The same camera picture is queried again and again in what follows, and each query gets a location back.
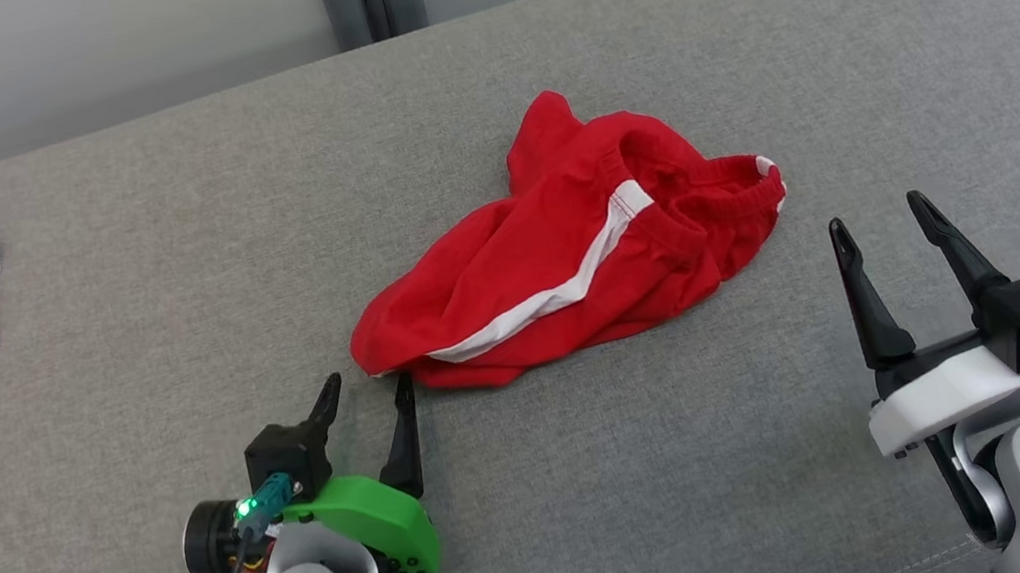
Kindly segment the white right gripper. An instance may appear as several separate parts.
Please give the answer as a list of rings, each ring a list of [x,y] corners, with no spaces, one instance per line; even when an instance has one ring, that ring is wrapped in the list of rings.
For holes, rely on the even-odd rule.
[[[905,195],[918,226],[930,245],[944,253],[971,306],[993,287],[1009,283],[969,237],[950,222],[920,190]],[[870,371],[908,361],[916,342],[895,322],[879,291],[864,270],[865,257],[842,218],[829,222],[837,270],[855,325],[856,338]],[[955,428],[956,432],[994,428],[1020,419],[1020,373],[1000,361],[984,345],[963,349],[871,408],[871,439],[878,452],[895,457],[914,442]]]

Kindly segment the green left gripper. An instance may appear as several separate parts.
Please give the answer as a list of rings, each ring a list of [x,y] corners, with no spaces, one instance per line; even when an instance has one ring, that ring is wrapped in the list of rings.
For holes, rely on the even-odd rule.
[[[252,546],[249,571],[262,573],[257,564],[268,554],[280,561],[275,543],[284,524],[324,527],[326,530],[379,552],[401,573],[437,573],[441,552],[434,521],[419,501],[424,497],[423,465],[416,398],[411,374],[403,372],[396,382],[396,423],[388,459],[377,478],[335,475],[322,491],[309,502],[289,504]],[[329,374],[308,414],[312,449],[326,449],[338,415],[343,388],[341,373]],[[185,564],[189,573],[230,573],[236,561],[239,534],[235,518],[245,500],[203,501],[186,521],[183,535]]]

